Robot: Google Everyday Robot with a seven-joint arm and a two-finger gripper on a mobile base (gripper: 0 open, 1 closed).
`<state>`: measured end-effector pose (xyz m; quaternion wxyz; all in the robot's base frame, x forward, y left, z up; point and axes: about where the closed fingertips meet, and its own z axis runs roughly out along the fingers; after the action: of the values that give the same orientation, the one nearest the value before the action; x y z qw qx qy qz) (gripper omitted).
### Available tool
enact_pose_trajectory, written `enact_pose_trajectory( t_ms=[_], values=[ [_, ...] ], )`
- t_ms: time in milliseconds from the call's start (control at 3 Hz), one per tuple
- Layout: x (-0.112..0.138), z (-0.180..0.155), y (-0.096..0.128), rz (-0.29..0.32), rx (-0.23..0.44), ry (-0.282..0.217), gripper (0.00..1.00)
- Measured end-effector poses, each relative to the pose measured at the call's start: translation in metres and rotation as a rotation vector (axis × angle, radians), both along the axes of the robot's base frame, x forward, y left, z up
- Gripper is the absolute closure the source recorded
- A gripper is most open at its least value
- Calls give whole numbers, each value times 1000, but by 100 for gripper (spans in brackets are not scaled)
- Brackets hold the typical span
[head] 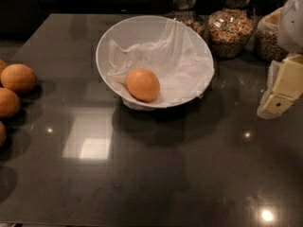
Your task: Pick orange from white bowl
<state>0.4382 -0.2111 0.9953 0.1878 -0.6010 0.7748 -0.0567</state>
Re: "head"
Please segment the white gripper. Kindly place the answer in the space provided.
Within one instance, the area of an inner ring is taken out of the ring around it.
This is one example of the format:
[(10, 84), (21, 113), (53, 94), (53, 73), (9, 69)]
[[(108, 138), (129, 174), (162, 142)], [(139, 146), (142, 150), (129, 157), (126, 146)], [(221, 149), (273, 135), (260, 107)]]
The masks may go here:
[(267, 90), (257, 109), (263, 119), (287, 112), (303, 94), (303, 0), (288, 0), (280, 13), (278, 45), (290, 53), (282, 62), (271, 61)]

